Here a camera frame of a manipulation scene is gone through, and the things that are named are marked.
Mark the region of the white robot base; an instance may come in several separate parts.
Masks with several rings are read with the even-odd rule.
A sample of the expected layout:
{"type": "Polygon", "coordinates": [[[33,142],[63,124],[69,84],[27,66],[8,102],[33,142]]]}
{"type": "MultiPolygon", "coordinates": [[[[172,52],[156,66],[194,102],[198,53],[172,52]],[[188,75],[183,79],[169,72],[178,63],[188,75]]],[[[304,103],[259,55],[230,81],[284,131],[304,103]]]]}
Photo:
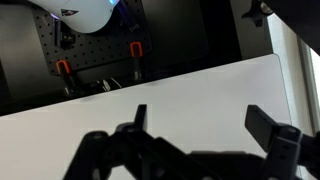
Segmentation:
{"type": "Polygon", "coordinates": [[[29,0],[80,33],[94,33],[110,20],[120,0],[29,0]]]}

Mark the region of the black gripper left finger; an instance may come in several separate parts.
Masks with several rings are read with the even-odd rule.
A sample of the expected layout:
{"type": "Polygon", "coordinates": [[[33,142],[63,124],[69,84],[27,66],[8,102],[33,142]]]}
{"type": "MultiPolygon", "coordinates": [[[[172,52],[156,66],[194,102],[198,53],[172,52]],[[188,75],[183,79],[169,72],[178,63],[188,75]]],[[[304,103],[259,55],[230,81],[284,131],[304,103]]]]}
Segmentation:
{"type": "Polygon", "coordinates": [[[137,108],[134,124],[139,130],[147,129],[147,105],[140,104],[137,108]]]}

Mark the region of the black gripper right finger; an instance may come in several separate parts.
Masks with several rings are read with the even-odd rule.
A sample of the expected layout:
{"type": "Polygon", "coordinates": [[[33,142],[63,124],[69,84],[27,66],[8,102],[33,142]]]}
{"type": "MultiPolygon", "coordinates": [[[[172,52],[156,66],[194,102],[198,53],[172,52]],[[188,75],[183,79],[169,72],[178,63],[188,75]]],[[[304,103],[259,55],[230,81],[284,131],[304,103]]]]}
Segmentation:
{"type": "Polygon", "coordinates": [[[245,127],[266,153],[261,180],[294,180],[301,150],[301,131],[277,123],[257,105],[247,106],[245,127]]]}

